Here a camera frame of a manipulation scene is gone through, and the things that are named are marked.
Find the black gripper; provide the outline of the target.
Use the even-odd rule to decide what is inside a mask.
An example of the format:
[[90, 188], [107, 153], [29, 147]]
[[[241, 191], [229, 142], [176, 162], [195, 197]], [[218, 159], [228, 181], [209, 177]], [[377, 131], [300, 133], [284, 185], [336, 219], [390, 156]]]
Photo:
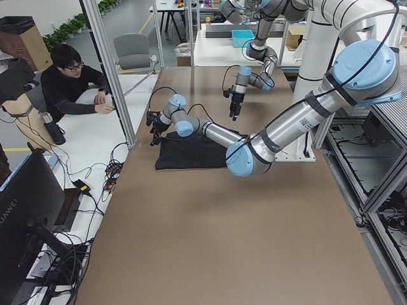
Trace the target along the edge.
[[244, 101], [245, 94], [244, 93], [231, 93], [231, 104], [230, 104], [230, 114], [233, 121], [237, 120], [237, 116], [240, 114], [241, 111], [241, 103]]
[[163, 123], [160, 119], [154, 119], [150, 133], [153, 135], [150, 146], [157, 146], [161, 142], [161, 134], [168, 130], [169, 124]]

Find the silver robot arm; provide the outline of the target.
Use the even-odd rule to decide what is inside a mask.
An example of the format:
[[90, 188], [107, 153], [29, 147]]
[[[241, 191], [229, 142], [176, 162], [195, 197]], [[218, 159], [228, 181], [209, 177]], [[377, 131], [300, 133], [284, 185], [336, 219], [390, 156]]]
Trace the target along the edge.
[[230, 117], [236, 120], [248, 85], [265, 92], [274, 86], [272, 72], [278, 56], [275, 50], [266, 44], [273, 21], [282, 15], [288, 22], [299, 22], [306, 17], [309, 7], [300, 1], [222, 1], [219, 9], [232, 24], [247, 24], [253, 21], [258, 23], [254, 39], [245, 41], [244, 47], [249, 60], [257, 60], [263, 64], [262, 70], [259, 74], [253, 74], [250, 67], [239, 67], [235, 84], [224, 91], [225, 97], [231, 97]]
[[293, 105], [246, 137], [210, 119], [189, 116], [186, 99], [175, 94], [162, 111], [147, 113], [153, 144], [171, 126], [180, 137], [201, 133], [226, 148], [226, 166], [232, 174], [247, 177], [269, 171], [281, 150], [336, 111], [401, 98], [399, 44], [406, 8], [395, 1], [222, 1], [219, 8], [233, 24], [258, 21], [246, 54], [263, 63], [259, 76], [249, 67], [238, 69], [229, 90], [231, 118], [240, 113], [248, 85], [262, 90], [272, 85], [275, 52], [266, 39], [277, 17], [298, 22], [312, 14], [300, 66], [300, 73], [309, 77], [297, 82]]

